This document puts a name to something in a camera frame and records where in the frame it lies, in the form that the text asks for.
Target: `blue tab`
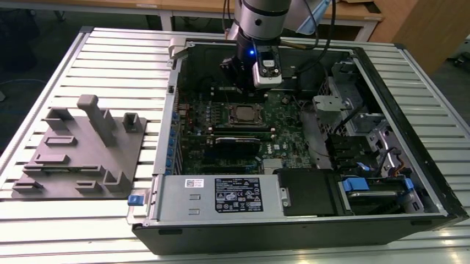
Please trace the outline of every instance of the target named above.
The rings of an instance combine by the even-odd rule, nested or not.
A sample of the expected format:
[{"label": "blue tab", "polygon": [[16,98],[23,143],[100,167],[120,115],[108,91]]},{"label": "blue tab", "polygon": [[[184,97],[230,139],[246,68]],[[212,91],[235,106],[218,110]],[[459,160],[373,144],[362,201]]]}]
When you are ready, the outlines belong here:
[{"label": "blue tab", "polygon": [[411,191],[414,189],[414,184],[413,184],[411,179],[409,179],[409,178],[405,179],[405,185],[406,185],[406,188],[409,189],[409,191]]},{"label": "blue tab", "polygon": [[143,206],[144,205],[144,196],[143,195],[129,195],[127,198],[128,206]]},{"label": "blue tab", "polygon": [[369,184],[364,178],[347,178],[343,181],[344,191],[369,191]]},{"label": "blue tab", "polygon": [[370,171],[370,168],[364,165],[364,163],[356,162],[356,164],[360,166],[360,168],[362,168],[364,171]]}]

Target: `motherboard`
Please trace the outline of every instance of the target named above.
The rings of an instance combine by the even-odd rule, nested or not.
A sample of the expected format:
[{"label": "motherboard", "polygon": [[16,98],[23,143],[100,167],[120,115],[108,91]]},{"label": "motherboard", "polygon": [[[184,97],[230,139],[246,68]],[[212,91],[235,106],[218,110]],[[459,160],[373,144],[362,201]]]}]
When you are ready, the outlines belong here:
[{"label": "motherboard", "polygon": [[267,92],[256,102],[182,93],[183,174],[272,174],[279,168],[311,168],[299,114],[292,96],[282,92]]}]

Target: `floor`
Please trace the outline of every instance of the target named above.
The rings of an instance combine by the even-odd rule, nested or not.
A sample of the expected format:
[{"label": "floor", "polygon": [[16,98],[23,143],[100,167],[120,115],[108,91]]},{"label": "floor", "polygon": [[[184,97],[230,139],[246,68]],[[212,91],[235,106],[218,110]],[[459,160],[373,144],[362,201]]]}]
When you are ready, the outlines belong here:
[{"label": "floor", "polygon": [[[59,22],[52,11],[37,10],[33,14],[40,35],[29,41],[29,44],[37,64],[31,70],[21,73],[11,73],[0,68],[0,91],[5,95],[5,100],[0,102],[0,154],[44,87],[39,81],[1,83],[16,79],[47,81],[83,25],[124,29],[148,29],[150,27],[158,29],[160,26],[158,17],[143,15],[67,12],[65,21]],[[176,18],[175,29],[178,31],[223,32],[220,19],[202,18],[184,21],[183,18]],[[320,37],[324,32],[326,30],[320,28]],[[296,36],[287,31],[283,35]],[[445,62],[431,78],[463,119],[470,123],[470,105],[467,103],[470,73],[455,68],[451,62]]]}]

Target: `aluminum extrusion table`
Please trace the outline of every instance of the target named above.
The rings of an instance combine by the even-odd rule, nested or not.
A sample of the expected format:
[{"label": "aluminum extrusion table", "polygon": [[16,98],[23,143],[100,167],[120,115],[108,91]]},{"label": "aluminum extrusion table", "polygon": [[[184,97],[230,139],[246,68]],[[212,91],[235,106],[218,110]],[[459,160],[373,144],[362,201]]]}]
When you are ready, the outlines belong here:
[{"label": "aluminum extrusion table", "polygon": [[[219,34],[95,28],[76,37],[48,85],[0,158],[0,263],[196,262],[270,263],[466,263],[470,221],[417,233],[383,246],[156,256],[127,224],[123,200],[9,201],[48,126],[49,107],[75,107],[80,94],[100,97],[112,115],[138,112],[148,119],[134,188],[151,185],[160,119],[170,74],[168,44],[175,36],[222,39]],[[308,43],[306,39],[287,39]],[[360,46],[470,213],[470,129],[406,50],[393,44],[334,41]],[[73,115],[84,115],[71,109]],[[131,212],[143,217],[146,208]]]}]

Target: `power supply label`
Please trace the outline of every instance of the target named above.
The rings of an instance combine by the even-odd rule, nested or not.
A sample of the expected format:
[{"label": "power supply label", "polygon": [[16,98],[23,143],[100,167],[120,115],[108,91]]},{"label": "power supply label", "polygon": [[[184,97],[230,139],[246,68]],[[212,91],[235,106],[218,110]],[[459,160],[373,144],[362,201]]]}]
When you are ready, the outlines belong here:
[{"label": "power supply label", "polygon": [[219,213],[262,212],[259,178],[215,179],[215,211]]}]

